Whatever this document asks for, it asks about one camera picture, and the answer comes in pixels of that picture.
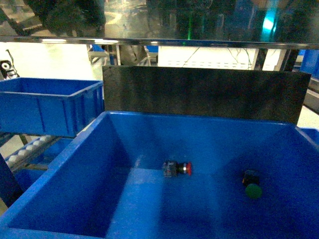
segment blue plastic bin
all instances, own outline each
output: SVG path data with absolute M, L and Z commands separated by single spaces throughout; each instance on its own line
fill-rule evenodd
M 302 128 L 303 132 L 305 132 L 316 144 L 319 144 L 319 130 L 316 128 Z
M 0 82 L 0 131 L 74 137 L 104 109 L 102 81 Z
M 319 77 L 319 50 L 306 50 L 300 71 Z
M 26 191 L 43 173 L 43 170 L 22 169 L 14 177 L 22 191 Z
M 319 147 L 293 124 L 102 113 L 0 218 L 2 239 L 314 239 Z M 193 174 L 164 178 L 166 160 Z M 263 196 L 242 185 L 260 172 Z
M 146 48 L 151 53 L 158 53 L 159 52 L 159 46 L 146 46 Z

